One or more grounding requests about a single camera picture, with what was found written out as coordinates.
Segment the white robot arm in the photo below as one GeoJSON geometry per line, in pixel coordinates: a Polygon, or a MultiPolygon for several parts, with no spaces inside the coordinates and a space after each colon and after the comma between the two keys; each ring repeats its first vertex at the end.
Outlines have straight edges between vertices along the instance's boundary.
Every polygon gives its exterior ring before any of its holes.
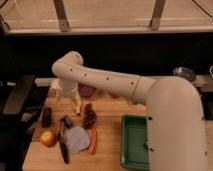
{"type": "Polygon", "coordinates": [[[202,101],[186,79],[153,79],[87,68],[75,51],[56,60],[52,72],[64,93],[75,91],[77,84],[83,83],[146,106],[150,171],[208,171],[202,101]]]}

